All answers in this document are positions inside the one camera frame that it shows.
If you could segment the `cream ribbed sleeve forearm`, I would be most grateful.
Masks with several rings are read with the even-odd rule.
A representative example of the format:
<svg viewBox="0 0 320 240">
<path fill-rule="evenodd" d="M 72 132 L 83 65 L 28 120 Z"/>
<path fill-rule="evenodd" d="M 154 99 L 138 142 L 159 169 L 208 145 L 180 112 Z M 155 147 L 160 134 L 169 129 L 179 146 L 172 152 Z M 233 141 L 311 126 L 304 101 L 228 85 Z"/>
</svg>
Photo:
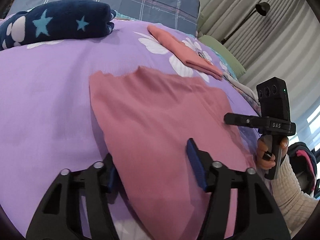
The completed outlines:
<svg viewBox="0 0 320 240">
<path fill-rule="evenodd" d="M 301 190 L 288 156 L 281 164 L 278 178 L 271 181 L 273 197 L 290 233 L 302 228 L 318 204 L 318 200 Z"/>
</svg>

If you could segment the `right hand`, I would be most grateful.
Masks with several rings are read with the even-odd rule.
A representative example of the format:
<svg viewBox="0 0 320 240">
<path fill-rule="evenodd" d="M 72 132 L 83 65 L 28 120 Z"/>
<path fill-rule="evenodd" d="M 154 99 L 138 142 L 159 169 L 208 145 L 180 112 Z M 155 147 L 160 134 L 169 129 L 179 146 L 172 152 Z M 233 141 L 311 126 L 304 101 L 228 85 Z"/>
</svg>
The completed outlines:
<svg viewBox="0 0 320 240">
<path fill-rule="evenodd" d="M 285 137 L 281 143 L 281 161 L 283 161 L 287 155 L 287 150 L 289 147 L 289 139 Z M 257 141 L 257 166 L 263 170 L 269 170 L 276 165 L 275 156 L 268 153 L 268 146 L 260 137 Z"/>
</svg>

